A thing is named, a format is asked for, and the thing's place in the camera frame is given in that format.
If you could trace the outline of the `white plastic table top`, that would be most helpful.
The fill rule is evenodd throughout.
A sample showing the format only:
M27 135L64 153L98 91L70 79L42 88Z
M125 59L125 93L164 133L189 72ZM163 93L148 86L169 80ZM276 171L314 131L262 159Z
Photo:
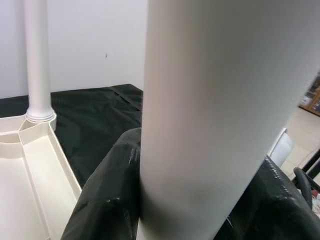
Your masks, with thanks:
M82 190L55 130L0 118L0 240L61 240Z

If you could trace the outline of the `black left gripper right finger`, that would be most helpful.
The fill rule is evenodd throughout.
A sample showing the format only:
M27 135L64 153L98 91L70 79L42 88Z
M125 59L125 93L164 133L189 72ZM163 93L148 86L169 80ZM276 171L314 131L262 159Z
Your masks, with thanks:
M320 218L267 156L213 240L320 240Z

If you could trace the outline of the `black curved tube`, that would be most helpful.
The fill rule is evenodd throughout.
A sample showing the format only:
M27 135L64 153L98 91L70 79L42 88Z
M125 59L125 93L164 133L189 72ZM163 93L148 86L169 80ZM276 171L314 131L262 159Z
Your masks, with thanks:
M301 191L301 194L304 200L306 201L310 209L312 209L313 208L312 188L306 173L298 167L295 167L293 169L293 172L295 174L296 182L299 185L299 189Z

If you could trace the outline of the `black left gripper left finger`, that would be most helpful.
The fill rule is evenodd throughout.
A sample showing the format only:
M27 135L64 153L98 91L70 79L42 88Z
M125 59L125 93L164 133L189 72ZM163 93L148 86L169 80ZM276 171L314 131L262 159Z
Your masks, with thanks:
M136 240L141 129L125 131L88 178L60 240Z

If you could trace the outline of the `white plastic object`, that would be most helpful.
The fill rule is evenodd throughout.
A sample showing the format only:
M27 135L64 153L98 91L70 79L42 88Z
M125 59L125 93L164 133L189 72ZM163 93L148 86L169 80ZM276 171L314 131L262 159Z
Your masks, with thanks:
M288 135L288 129L283 128L275 139L267 156L278 166L281 167L294 147L294 142Z

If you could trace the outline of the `black table cloth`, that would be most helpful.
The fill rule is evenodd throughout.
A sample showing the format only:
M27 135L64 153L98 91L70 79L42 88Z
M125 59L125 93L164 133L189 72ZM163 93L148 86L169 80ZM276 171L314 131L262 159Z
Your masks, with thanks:
M55 135L82 189L118 138L141 128L143 93L131 84L53 92ZM0 99L0 118L26 116L28 96Z

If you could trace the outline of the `wooden shelf with items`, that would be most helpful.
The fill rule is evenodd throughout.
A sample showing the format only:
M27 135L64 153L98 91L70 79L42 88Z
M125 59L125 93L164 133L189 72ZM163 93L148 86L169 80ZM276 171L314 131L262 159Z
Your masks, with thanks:
M299 107L305 110L309 110L318 95L320 95L320 74L315 77L309 89L303 95Z

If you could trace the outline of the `white plastic table leg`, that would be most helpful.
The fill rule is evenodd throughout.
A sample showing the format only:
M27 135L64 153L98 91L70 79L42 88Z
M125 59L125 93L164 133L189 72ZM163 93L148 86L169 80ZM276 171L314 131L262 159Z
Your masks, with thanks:
M139 240L212 240L320 70L320 0L148 0Z
M31 122L55 118L51 105L47 0L23 0L28 109Z

